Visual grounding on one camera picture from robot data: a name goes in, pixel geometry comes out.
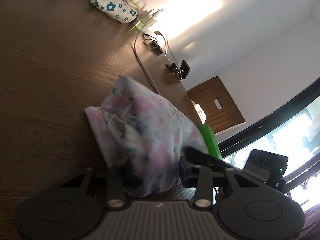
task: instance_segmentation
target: white wall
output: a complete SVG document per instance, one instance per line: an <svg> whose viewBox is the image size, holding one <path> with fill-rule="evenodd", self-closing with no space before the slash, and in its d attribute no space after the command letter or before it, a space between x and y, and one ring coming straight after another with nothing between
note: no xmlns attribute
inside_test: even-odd
<svg viewBox="0 0 320 240"><path fill-rule="evenodd" d="M219 76L246 124L217 135L223 141L271 114L320 76L320 27L306 18L264 42Z"/></svg>

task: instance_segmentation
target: brown wooden tabletop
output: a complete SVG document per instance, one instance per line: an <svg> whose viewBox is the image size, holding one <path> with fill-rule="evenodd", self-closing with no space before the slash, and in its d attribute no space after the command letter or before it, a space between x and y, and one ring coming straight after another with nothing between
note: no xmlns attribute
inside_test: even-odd
<svg viewBox="0 0 320 240"><path fill-rule="evenodd" d="M106 169L84 109L99 106L120 74L151 85L132 51L133 25L90 0L1 0L0 15L0 238L19 239L19 202L79 169ZM141 41L138 53L161 94L200 124L166 58Z"/></svg>

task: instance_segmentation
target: floral cloth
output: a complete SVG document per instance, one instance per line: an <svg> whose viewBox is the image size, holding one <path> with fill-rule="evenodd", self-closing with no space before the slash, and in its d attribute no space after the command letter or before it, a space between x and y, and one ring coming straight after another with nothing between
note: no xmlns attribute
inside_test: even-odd
<svg viewBox="0 0 320 240"><path fill-rule="evenodd" d="M102 105L85 112L107 165L129 162L132 175L142 181L126 188L130 195L144 197L179 184L183 147L207 153L190 119L129 77L119 76Z"/></svg>
<svg viewBox="0 0 320 240"><path fill-rule="evenodd" d="M137 17L137 11L121 0L91 0L91 4L121 23L129 23Z"/></svg>

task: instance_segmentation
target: black electronic device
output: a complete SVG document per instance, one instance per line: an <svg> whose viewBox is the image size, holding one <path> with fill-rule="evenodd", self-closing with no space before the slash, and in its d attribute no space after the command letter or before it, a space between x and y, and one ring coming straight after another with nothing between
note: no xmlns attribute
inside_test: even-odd
<svg viewBox="0 0 320 240"><path fill-rule="evenodd" d="M30 240L286 240L304 224L296 202L192 148L180 157L180 178L183 186L196 187L193 202L127 203L123 186L129 180L118 167L108 175L86 170L21 203L15 224ZM223 202L213 204L213 187L223 187Z"/></svg>
<svg viewBox="0 0 320 240"><path fill-rule="evenodd" d="M173 62L171 65L166 64L166 66L173 74L177 75L180 78L180 70L177 64ZM186 79L190 72L190 67L185 60L182 60L180 69L181 69L181 79Z"/></svg>

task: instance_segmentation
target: teal flower print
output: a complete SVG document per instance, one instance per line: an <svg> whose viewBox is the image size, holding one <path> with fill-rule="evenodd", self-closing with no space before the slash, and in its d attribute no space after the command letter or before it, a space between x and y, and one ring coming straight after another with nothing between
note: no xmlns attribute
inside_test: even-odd
<svg viewBox="0 0 320 240"><path fill-rule="evenodd" d="M116 5L113 4L112 2L110 2L108 5L107 5L107 11L114 11L115 10L115 7Z"/></svg>
<svg viewBox="0 0 320 240"><path fill-rule="evenodd" d="M132 16L135 16L135 15L136 15L136 12L131 9L130 14L131 14Z"/></svg>
<svg viewBox="0 0 320 240"><path fill-rule="evenodd" d="M92 5L95 6L95 7L99 7L99 3L98 2L92 3Z"/></svg>

